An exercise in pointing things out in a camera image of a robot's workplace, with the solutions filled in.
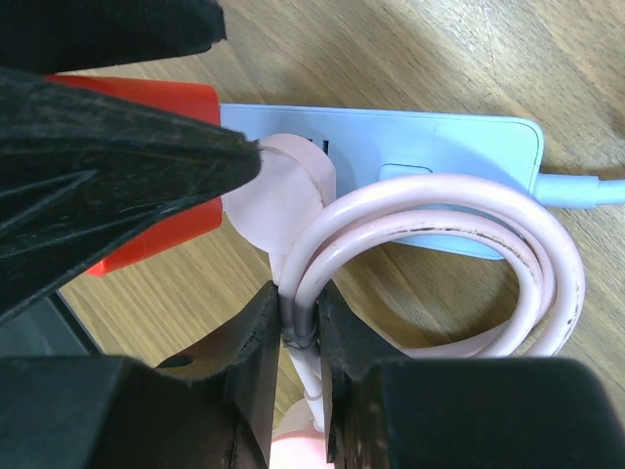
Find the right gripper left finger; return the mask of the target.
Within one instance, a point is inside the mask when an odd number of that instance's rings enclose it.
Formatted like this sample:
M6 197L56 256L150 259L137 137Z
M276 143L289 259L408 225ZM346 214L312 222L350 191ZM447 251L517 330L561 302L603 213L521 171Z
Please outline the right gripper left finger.
M120 356L1 362L5 468L265 468L277 289L158 367Z

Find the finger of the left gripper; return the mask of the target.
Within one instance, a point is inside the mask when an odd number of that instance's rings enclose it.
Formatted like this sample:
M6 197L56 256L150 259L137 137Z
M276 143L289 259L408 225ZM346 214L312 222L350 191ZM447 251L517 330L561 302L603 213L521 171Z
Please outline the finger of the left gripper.
M216 1L1 3L1 65L56 73L204 53L227 38Z
M2 319L260 167L207 85L3 69Z

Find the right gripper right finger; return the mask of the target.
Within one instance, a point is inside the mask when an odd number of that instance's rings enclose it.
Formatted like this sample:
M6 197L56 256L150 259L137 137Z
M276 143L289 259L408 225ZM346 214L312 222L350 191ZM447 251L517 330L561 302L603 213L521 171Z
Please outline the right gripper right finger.
M334 284L318 302L328 459L338 468L620 468L624 431L584 365L411 359Z

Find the pink round socket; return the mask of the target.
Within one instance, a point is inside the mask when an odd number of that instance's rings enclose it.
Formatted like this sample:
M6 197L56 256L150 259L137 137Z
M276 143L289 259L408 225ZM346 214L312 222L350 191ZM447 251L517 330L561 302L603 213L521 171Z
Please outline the pink round socket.
M289 407L273 432L269 468L332 468L327 463L325 435L315 429L305 400Z

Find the blue power strip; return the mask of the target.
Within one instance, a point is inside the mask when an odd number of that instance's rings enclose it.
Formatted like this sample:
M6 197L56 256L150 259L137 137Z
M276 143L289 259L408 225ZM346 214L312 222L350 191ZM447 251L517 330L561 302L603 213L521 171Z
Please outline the blue power strip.
M531 121L414 111L222 104L222 127L261 146L262 169L222 198L233 227L277 276L336 197L396 177L479 177L528 193L543 154Z

